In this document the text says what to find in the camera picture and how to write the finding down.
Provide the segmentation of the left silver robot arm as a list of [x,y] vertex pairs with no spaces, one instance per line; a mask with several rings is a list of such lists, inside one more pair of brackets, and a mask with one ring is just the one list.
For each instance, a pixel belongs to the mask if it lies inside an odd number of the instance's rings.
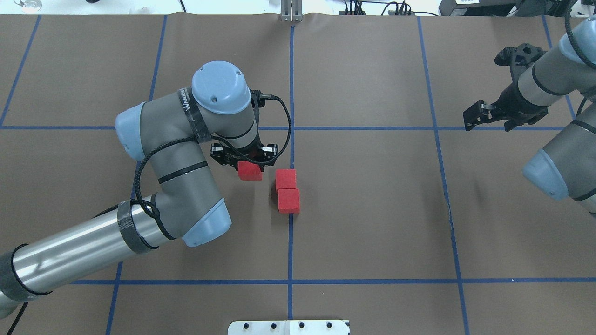
[[281,98],[249,89],[226,61],[206,63],[188,87],[127,109],[115,120],[126,153],[140,162],[134,195],[101,214],[1,255],[1,317],[61,286],[181,238],[196,247],[231,226],[201,143],[222,166],[275,165],[282,147],[264,145],[259,109]]

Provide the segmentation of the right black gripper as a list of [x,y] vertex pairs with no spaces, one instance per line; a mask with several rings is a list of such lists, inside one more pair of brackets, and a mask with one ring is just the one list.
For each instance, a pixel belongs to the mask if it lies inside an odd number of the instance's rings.
[[505,121],[506,132],[525,124],[534,125],[549,114],[547,107],[537,106],[523,98],[518,86],[511,83],[494,104],[477,101],[463,112],[466,132],[493,121]]

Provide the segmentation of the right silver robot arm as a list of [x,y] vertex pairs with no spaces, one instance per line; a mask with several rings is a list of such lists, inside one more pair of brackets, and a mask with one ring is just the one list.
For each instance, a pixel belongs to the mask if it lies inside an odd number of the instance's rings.
[[549,50],[528,43],[494,58],[509,69],[510,84],[495,102],[477,101],[462,113],[466,131],[502,121],[504,131],[545,126],[554,136],[523,167],[523,175],[554,200],[572,200],[595,216],[595,16],[564,19]]

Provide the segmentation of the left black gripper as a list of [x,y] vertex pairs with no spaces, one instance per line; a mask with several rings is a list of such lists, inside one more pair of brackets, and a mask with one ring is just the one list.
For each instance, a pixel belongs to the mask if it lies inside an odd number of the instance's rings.
[[265,146],[257,141],[248,147],[239,149],[228,146],[228,142],[219,142],[211,144],[210,157],[221,166],[237,168],[240,162],[248,162],[264,168],[275,165],[279,157],[279,146],[277,144]]

